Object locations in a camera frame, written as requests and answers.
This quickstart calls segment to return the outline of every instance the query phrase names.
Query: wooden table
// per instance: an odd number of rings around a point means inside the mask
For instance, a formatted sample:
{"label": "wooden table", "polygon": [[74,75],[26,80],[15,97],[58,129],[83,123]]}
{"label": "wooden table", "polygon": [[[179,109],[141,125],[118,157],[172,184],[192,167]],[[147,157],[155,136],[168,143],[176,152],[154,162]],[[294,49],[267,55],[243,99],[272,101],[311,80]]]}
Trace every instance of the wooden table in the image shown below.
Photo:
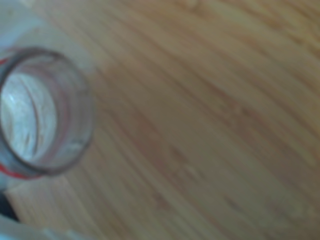
{"label": "wooden table", "polygon": [[92,55],[94,143],[8,192],[109,240],[320,236],[318,0],[29,0]]}

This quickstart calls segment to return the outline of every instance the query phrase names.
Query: jar rim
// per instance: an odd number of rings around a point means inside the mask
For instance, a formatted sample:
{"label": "jar rim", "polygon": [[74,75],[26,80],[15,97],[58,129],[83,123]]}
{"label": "jar rim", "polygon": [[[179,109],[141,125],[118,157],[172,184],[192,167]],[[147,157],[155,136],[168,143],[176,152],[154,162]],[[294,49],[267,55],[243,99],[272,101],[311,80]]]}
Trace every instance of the jar rim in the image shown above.
{"label": "jar rim", "polygon": [[[2,89],[8,77],[16,68],[18,68],[21,64],[23,64],[27,60],[30,60],[36,57],[42,57],[42,56],[52,57],[52,58],[59,59],[66,62],[68,64],[68,67],[71,67],[73,71],[75,71],[85,80],[85,77],[81,73],[81,71],[75,66],[75,64],[69,58],[67,58],[63,54],[54,50],[41,48],[41,47],[27,47],[27,48],[22,48],[18,50],[15,54],[10,56],[6,62],[0,65],[0,94],[2,92]],[[11,144],[8,142],[2,126],[0,126],[0,142],[9,151],[8,154],[11,157],[10,159],[14,161],[15,164],[18,164],[19,170],[24,172],[26,175],[30,176],[31,178],[34,176],[43,176],[43,175],[52,176],[52,175],[58,175],[60,173],[65,172],[80,160],[80,157],[83,155],[85,150],[90,145],[92,132],[93,132],[93,127],[91,129],[90,139],[88,139],[88,141],[85,143],[82,150],[79,151],[77,156],[74,157],[74,159],[72,159],[71,161],[68,161],[66,164],[60,165],[58,167],[41,167],[24,160],[14,151]]]}

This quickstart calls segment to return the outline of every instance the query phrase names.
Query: wood grain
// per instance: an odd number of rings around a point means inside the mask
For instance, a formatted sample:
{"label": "wood grain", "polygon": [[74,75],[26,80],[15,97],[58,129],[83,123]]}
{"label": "wood grain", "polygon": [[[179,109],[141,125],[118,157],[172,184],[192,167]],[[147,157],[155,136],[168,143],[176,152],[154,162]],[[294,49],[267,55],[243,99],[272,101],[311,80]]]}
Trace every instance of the wood grain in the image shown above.
{"label": "wood grain", "polygon": [[110,240],[320,235],[320,3],[35,0],[96,64],[94,142],[7,193],[23,222]]}

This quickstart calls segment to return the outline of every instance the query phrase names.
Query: glass jar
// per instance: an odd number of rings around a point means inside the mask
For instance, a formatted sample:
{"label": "glass jar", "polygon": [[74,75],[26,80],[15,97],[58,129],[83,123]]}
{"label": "glass jar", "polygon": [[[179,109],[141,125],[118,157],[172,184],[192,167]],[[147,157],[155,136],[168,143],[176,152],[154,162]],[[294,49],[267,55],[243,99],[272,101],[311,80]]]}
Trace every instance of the glass jar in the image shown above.
{"label": "glass jar", "polygon": [[62,54],[31,47],[0,58],[0,189],[13,180],[63,173],[93,132],[93,102],[83,74]]}

